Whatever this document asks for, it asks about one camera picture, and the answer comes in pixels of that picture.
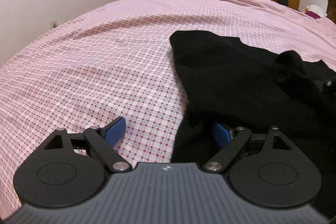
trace black cloth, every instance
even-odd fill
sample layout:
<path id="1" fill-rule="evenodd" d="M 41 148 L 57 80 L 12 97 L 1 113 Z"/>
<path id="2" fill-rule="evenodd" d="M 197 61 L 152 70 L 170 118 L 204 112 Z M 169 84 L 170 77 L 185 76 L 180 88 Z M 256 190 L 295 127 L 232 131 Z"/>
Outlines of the black cloth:
<path id="1" fill-rule="evenodd" d="M 278 55 L 207 31 L 177 31 L 170 43 L 189 99 L 172 162 L 202 165 L 215 155 L 214 122 L 254 133 L 278 126 L 292 139 L 333 136 L 335 100 L 323 85 L 336 73 L 322 60 L 304 62 L 295 51 Z"/>

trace pink bedsheet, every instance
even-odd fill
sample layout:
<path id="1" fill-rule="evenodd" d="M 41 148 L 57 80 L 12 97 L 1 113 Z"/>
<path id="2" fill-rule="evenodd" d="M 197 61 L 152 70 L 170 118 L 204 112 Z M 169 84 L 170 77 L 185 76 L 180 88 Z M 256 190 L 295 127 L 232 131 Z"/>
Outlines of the pink bedsheet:
<path id="1" fill-rule="evenodd" d="M 187 98 L 169 44 L 208 30 L 336 70 L 336 28 L 270 0 L 119 0 L 39 37 L 0 70 L 0 215 L 20 205 L 17 167 L 57 127 L 126 118 L 118 152 L 168 162 Z"/>

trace wall socket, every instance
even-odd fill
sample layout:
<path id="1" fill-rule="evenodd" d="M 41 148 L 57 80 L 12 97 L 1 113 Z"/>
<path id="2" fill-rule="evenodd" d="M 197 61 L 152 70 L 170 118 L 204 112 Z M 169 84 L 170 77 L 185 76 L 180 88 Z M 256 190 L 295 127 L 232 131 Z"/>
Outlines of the wall socket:
<path id="1" fill-rule="evenodd" d="M 57 20 L 53 20 L 50 22 L 50 29 L 56 28 L 57 27 Z"/>

